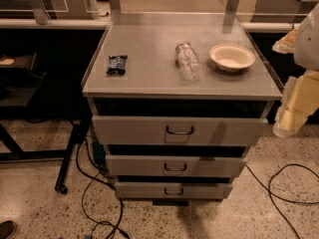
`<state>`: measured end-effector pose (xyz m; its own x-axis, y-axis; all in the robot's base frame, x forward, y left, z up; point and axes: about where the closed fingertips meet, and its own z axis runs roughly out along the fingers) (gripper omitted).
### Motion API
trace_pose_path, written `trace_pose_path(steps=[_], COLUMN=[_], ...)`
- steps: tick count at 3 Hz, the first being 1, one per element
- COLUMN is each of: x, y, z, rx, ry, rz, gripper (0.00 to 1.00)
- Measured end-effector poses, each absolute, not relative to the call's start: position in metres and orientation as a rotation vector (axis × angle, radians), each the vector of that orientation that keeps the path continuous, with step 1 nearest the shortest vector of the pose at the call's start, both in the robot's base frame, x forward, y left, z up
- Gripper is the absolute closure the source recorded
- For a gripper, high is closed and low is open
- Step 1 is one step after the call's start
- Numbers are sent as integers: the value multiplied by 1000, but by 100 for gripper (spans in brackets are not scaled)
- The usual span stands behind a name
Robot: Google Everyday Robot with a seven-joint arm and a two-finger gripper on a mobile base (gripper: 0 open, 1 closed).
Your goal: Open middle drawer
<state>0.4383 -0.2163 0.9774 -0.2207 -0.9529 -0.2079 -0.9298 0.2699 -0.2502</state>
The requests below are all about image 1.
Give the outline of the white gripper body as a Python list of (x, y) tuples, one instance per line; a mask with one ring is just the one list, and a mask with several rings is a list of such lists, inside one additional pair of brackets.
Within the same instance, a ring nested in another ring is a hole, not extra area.
[(307, 70), (299, 78), (289, 77), (275, 116), (273, 133), (279, 137), (296, 134), (318, 109), (319, 72)]

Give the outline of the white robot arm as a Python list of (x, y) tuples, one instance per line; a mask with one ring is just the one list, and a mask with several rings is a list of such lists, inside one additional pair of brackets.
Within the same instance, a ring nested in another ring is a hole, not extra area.
[(297, 133), (319, 109), (319, 5), (297, 29), (277, 41), (272, 50), (292, 53), (295, 64), (305, 69), (299, 78), (288, 78), (275, 116), (273, 133), (289, 137)]

